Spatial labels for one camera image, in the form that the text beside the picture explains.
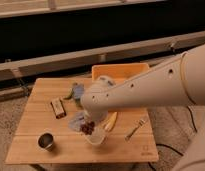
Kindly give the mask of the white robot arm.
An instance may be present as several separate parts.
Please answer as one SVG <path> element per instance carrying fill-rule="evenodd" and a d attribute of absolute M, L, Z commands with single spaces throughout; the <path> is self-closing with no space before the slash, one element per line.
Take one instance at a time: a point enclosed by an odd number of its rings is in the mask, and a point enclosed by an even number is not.
<path fill-rule="evenodd" d="M 155 106 L 205 106 L 205 44 L 178 54 L 114 85 L 98 78 L 81 103 L 93 120 L 111 109 Z M 184 156 L 172 171 L 205 171 L 205 117 Z"/>

